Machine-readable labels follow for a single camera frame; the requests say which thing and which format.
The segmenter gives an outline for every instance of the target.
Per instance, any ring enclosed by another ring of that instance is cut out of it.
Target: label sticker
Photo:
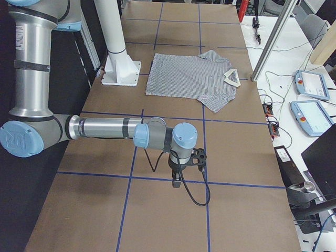
[[[277,149],[277,152],[278,152],[278,155],[283,162],[290,161],[290,158],[289,158],[287,152],[284,149]]]
[[[16,34],[15,34],[15,49],[16,50],[25,50],[25,27],[24,26],[16,26]]]

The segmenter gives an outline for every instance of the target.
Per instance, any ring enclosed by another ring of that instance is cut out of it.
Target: computer monitor
[[[327,200],[336,197],[336,124],[313,142],[302,158]]]
[[[328,210],[336,212],[336,124],[313,142],[304,152],[302,158],[307,165],[305,172],[314,181],[317,191],[324,195],[322,199],[312,200],[308,207],[293,207],[296,220],[314,219],[315,222],[303,221],[300,228],[304,234],[319,231],[322,223],[329,217]],[[324,230],[333,231],[333,222],[326,223]]]

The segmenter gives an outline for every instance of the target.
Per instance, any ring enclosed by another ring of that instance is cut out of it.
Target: white table
[[[267,39],[274,27],[274,24],[277,20],[276,17],[259,17],[260,28],[258,29],[258,33],[261,35],[261,45],[257,43],[254,37],[254,29],[252,28],[252,16],[245,16],[243,22],[241,23],[241,28],[243,30],[245,43],[249,53],[249,59],[251,61],[252,68],[254,69],[260,55],[262,53],[262,49],[264,48]],[[275,50],[284,50],[290,49],[293,47],[297,47],[304,44],[301,47],[298,47],[289,51],[275,51]],[[260,94],[266,94],[271,96],[273,102],[282,101],[282,99],[276,94],[270,91],[269,85],[266,80],[265,73],[270,71],[274,72],[278,75],[294,75],[294,73],[298,70],[304,70],[306,68],[307,71],[319,67],[318,65],[312,65],[310,62],[306,62],[311,53],[311,45],[308,43],[307,38],[302,32],[300,26],[296,22],[294,18],[289,18],[287,24],[281,33],[276,46],[274,47],[274,51],[269,57],[265,68],[263,69],[259,79],[257,80],[258,89],[260,89]],[[335,85],[328,75],[325,68],[319,67],[313,72],[318,72],[323,74],[327,86],[330,88],[334,88]],[[274,104],[273,112],[277,119],[280,118],[280,127],[285,129],[292,137],[292,144],[289,148],[287,148],[289,154],[294,160],[298,169],[303,172],[307,170],[307,167],[301,157],[301,153],[317,138],[310,138],[305,135],[305,133],[301,130],[298,123],[295,121],[294,116],[290,111],[290,101],[300,101],[300,100],[313,100],[310,97],[297,95],[295,91],[295,86],[293,84],[293,77],[285,76],[278,77],[271,73],[267,73],[267,77],[270,82],[271,90],[282,97],[286,95],[285,102],[282,106],[280,104]],[[330,102],[336,103],[336,91],[329,90],[331,95]],[[260,99],[263,102],[265,96],[261,96]],[[336,107],[329,105],[323,102],[323,106],[326,109],[327,113],[331,116],[336,115]],[[290,144],[290,137],[287,133],[283,132],[283,130],[279,130],[280,137],[275,138],[273,141],[274,146],[284,145],[285,147]],[[301,249],[303,251],[311,251],[313,248],[313,243],[316,241],[318,233],[313,233],[309,235],[305,235],[301,232],[300,228],[297,227],[297,233],[301,245]],[[322,252],[324,250],[336,251],[336,232],[323,233],[320,241],[317,246],[316,252]]]

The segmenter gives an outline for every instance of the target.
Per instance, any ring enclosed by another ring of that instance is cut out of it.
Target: chair
[[[301,0],[299,0],[297,2],[297,5],[294,7],[294,10],[293,10],[293,13],[295,14],[297,12],[297,8],[300,6],[301,4]],[[284,6],[283,5],[280,5],[280,4],[277,4],[275,2],[273,2],[272,0],[265,0],[265,3],[261,9],[261,13],[260,15],[264,15],[264,13],[266,12],[268,14],[268,16],[279,16],[281,11],[282,11],[282,8]]]
[[[325,21],[315,14],[309,14],[300,24],[300,27],[312,48],[316,47],[328,30]]]
[[[279,16],[283,6],[273,2],[272,0],[266,0],[264,6],[261,9],[260,15],[264,15],[264,12]]]

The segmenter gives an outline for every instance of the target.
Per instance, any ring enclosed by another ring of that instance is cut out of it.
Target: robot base
[[[138,84],[141,62],[133,61],[131,57],[127,55],[126,65],[127,66],[125,66],[125,64],[121,64],[118,60],[115,60],[115,64],[112,64],[110,55],[108,55],[105,65],[105,74],[101,82],[104,85],[135,87]]]

